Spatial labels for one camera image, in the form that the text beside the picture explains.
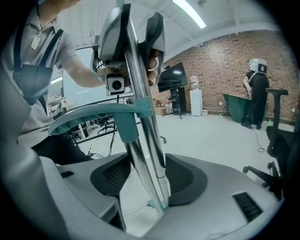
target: ceiling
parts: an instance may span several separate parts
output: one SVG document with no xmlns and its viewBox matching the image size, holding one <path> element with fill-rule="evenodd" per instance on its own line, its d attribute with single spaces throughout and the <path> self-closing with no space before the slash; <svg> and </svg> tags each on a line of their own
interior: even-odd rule
<svg viewBox="0 0 300 240">
<path fill-rule="evenodd" d="M 139 41 L 144 40 L 147 19 L 155 12 L 165 18 L 166 60 L 178 53 L 219 36 L 247 30 L 276 30 L 272 19 L 251 0 L 187 0 L 204 20 L 198 25 L 172 0 L 126 0 Z M 71 35 L 76 48 L 90 47 L 99 35 L 114 0 L 81 0 L 58 17 L 60 27 Z"/>
</svg>

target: gray chair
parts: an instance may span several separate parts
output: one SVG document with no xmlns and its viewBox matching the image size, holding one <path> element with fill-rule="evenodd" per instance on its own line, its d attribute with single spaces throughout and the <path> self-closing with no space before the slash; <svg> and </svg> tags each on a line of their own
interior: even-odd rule
<svg viewBox="0 0 300 240">
<path fill-rule="evenodd" d="M 280 97 L 288 95 L 284 89 L 266 89 L 267 92 L 274 96 L 274 123 L 273 126 L 267 127 L 267 135 L 270 139 L 268 154 L 276 158 L 279 166 L 279 172 L 275 163 L 268 163 L 268 169 L 272 170 L 272 175 L 266 174 L 251 166 L 244 167 L 243 172 L 253 172 L 255 175 L 264 180 L 264 187 L 281 200 L 282 195 L 286 197 L 290 180 L 297 175 L 296 170 L 300 162 L 300 134 L 295 132 L 278 129 L 280 116 Z"/>
</svg>

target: red brick wall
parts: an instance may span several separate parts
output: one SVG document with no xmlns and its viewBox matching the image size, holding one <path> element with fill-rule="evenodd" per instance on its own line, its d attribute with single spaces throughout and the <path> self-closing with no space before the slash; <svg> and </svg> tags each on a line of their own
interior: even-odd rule
<svg viewBox="0 0 300 240">
<path fill-rule="evenodd" d="M 164 66 L 182 62 L 187 80 L 197 75 L 203 94 L 203 106 L 219 107 L 216 111 L 227 112 L 222 93 L 247 97 L 242 80 L 252 58 L 262 58 L 268 62 L 267 77 L 272 88 L 285 88 L 288 96 L 282 97 L 280 118 L 295 120 L 299 98 L 298 71 L 292 51 L 279 33 L 260 30 L 231 34 L 207 41 L 199 48 L 192 47 L 168 60 Z M 185 87 L 187 111 L 190 112 L 190 85 Z M 158 93 L 152 89 L 152 98 L 162 103 L 170 96 L 169 92 Z M 273 113 L 273 97 L 268 96 L 268 116 Z"/>
</svg>

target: white helmet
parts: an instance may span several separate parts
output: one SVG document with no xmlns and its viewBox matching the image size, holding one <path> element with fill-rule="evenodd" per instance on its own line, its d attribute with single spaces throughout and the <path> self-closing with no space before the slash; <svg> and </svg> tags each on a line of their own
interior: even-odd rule
<svg viewBox="0 0 300 240">
<path fill-rule="evenodd" d="M 251 76 L 252 78 L 257 73 L 267 74 L 268 64 L 266 60 L 253 58 L 249 62 L 249 68 L 250 70 L 254 71 L 254 74 Z"/>
</svg>

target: hand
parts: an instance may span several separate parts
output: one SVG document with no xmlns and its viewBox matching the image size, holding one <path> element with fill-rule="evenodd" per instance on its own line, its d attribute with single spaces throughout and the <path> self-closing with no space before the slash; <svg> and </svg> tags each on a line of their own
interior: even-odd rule
<svg viewBox="0 0 300 240">
<path fill-rule="evenodd" d="M 152 49 L 150 52 L 150 60 L 149 60 L 149 69 L 153 69 L 156 66 L 156 60 L 155 58 L 159 56 L 159 51 Z M 129 76 L 128 76 L 128 70 L 127 70 L 127 65 L 123 64 L 121 65 L 118 69 L 115 69 L 113 67 L 106 67 L 105 68 L 105 73 L 122 73 L 124 78 L 125 78 L 125 87 L 129 86 Z M 156 79 L 156 73 L 154 71 L 148 71 L 148 82 L 149 86 L 152 86 L 155 83 Z"/>
<path fill-rule="evenodd" d="M 250 98 L 252 98 L 252 88 L 250 88 L 250 89 L 248 90 L 248 94 L 249 94 Z"/>
</svg>

